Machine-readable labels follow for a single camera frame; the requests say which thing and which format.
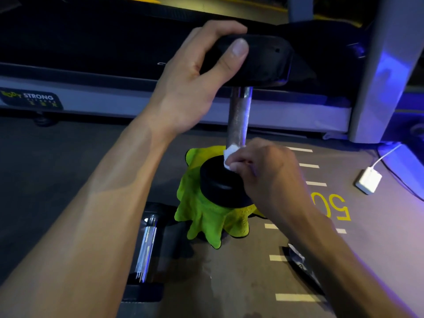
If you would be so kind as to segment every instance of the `person's right arm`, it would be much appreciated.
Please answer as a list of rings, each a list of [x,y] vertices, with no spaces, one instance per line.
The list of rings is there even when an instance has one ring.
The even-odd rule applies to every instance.
[[[294,153],[255,138],[226,161],[256,207],[307,259],[338,317],[416,317],[313,204]]]

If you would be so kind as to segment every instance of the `white cable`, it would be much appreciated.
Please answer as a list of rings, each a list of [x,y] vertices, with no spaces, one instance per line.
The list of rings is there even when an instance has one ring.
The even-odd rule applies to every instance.
[[[387,155],[389,155],[391,152],[393,152],[394,150],[398,149],[399,147],[402,146],[402,143],[400,143],[399,145],[397,145],[394,149],[390,150],[388,153],[384,154],[383,156],[381,156],[378,160],[376,160],[376,162],[371,166],[371,168],[374,168],[375,165],[377,165],[377,163],[382,160],[383,158],[385,158]]]

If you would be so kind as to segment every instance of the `green towel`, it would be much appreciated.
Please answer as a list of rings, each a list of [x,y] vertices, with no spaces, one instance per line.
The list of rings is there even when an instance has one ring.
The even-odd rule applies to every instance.
[[[225,208],[209,201],[200,191],[200,167],[208,159],[223,155],[225,146],[192,148],[186,154],[188,169],[183,175],[177,191],[180,200],[176,221],[193,221],[187,233],[189,240],[204,232],[208,242],[218,249],[221,246],[222,229],[233,237],[245,237],[249,234],[249,215],[264,217],[255,205],[244,208]]]

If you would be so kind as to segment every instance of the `white cleaning wipe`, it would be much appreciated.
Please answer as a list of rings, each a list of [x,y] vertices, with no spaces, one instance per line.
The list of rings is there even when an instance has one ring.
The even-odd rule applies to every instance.
[[[225,164],[225,161],[227,160],[228,156],[230,156],[234,152],[238,151],[239,149],[240,149],[240,147],[238,147],[236,144],[231,144],[230,147],[228,147],[227,149],[224,150],[224,167],[226,169],[228,169],[228,170],[230,169],[230,166]]]

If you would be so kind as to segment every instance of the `black cable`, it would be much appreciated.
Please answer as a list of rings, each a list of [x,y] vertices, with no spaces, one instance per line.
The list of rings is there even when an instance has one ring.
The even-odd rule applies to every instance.
[[[381,158],[380,152],[378,148],[376,149],[378,158]],[[406,185],[406,183],[386,164],[386,162],[382,159],[380,162],[383,163],[383,165],[387,168],[387,170],[399,181],[402,183],[402,185],[416,198],[424,202],[424,198],[419,196],[416,192],[412,191],[412,189]]]

